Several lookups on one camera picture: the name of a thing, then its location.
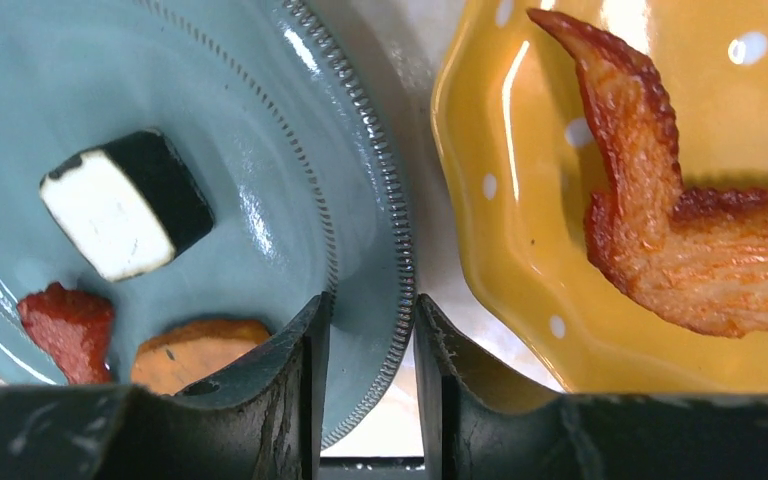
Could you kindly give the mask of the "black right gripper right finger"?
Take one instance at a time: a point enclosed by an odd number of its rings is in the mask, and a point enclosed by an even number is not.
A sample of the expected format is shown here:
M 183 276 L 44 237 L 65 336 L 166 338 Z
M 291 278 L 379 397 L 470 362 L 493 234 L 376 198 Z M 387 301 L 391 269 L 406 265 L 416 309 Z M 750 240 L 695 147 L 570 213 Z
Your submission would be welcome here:
M 414 311 L 434 479 L 768 479 L 768 395 L 563 394 Z

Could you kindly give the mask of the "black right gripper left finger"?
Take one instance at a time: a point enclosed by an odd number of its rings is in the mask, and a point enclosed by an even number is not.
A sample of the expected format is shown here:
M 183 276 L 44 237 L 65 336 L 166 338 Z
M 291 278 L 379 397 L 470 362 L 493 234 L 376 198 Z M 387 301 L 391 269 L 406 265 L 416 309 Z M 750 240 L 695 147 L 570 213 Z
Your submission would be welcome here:
M 180 393 L 136 385 L 0 387 L 0 479 L 313 479 L 330 295 Z

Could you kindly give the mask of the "grey blue round plate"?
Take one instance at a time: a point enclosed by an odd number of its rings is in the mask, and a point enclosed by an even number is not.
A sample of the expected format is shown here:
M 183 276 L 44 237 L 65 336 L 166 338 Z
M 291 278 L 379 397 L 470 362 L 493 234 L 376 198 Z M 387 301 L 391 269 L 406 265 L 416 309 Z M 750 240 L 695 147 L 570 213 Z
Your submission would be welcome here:
M 171 264 L 102 279 L 49 216 L 43 176 L 152 128 L 215 216 Z M 0 1 L 0 379 L 60 384 L 16 313 L 52 282 L 110 298 L 109 361 L 209 314 L 279 331 L 313 296 L 333 317 L 322 444 L 391 384 L 412 329 L 407 190 L 342 43 L 305 1 Z

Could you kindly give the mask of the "yellow polka dot plate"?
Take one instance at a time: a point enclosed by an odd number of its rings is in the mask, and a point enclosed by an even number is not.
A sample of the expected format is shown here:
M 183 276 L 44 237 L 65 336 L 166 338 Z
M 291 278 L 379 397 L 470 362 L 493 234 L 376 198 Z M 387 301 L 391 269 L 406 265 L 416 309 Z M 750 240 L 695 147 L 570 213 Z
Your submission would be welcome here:
M 768 393 L 768 1 L 469 1 L 432 126 L 469 287 L 565 390 Z

